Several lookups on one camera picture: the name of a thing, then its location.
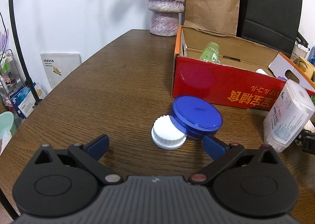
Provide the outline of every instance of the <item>shopping bag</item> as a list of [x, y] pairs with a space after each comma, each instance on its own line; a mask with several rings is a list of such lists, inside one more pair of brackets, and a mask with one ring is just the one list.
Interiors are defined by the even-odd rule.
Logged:
[[187, 27], [236, 35], [239, 0], [186, 0]]
[[302, 0], [240, 0], [237, 36], [291, 55]]

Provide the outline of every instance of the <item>screw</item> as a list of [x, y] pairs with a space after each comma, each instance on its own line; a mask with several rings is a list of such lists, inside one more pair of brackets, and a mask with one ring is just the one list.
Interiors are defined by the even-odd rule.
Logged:
[[105, 177], [105, 180], [110, 183], [118, 182], [120, 179], [121, 177], [117, 174], [109, 174]]
[[203, 182], [207, 179], [207, 176], [202, 173], [195, 173], [190, 176], [190, 179], [194, 182]]

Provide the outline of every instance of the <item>green bottle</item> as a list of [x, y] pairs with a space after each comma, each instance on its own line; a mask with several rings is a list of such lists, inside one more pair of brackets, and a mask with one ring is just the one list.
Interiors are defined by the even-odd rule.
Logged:
[[207, 62], [220, 63], [220, 61], [218, 60], [219, 54], [220, 46], [215, 42], [210, 42], [202, 52], [199, 59]]

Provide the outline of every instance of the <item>white plastic bottle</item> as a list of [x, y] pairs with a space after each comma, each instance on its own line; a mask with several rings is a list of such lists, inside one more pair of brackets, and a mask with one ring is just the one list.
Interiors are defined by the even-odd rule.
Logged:
[[287, 80], [278, 99], [264, 120], [264, 142], [282, 152], [314, 114], [315, 106], [306, 90]]

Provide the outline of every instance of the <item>black cable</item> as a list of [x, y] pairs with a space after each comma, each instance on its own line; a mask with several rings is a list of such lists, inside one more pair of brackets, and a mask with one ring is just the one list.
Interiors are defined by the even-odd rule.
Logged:
[[40, 103], [41, 99], [39, 99], [39, 97], [37, 95], [37, 92], [36, 92], [35, 87], [33, 85], [33, 81], [32, 81], [32, 79], [28, 73], [28, 70], [27, 70], [23, 55], [22, 55], [21, 45], [19, 43], [18, 32], [16, 30], [16, 24], [15, 24], [13, 0], [9, 0], [9, 13], [10, 13], [12, 35], [13, 35], [13, 39], [14, 39], [14, 43], [15, 43], [16, 52], [18, 54], [18, 57], [19, 57], [19, 60], [21, 63], [21, 67], [22, 67], [23, 73], [24, 73], [25, 78], [26, 78], [25, 84], [31, 90], [31, 93], [35, 99], [35, 106], [37, 106]]
[[5, 46], [3, 48], [3, 52], [2, 52], [2, 56], [1, 56], [1, 60], [0, 60], [0, 67], [1, 67], [1, 62], [2, 62], [2, 58], [3, 58], [3, 55], [4, 55], [4, 50], [5, 50], [5, 47], [7, 47], [7, 29], [5, 28], [5, 24], [4, 24], [4, 21], [3, 21], [3, 17], [2, 17], [2, 14], [0, 12], [0, 16], [1, 16], [1, 19], [2, 19], [2, 24], [4, 26], [4, 31], [5, 31], [5, 36], [6, 36], [6, 40], [5, 40]]
[[19, 215], [16, 213], [16, 211], [14, 210], [14, 208], [12, 207], [8, 199], [5, 197], [1, 189], [0, 189], [0, 203], [3, 205], [7, 213], [12, 218], [12, 220], [16, 220], [19, 217]]

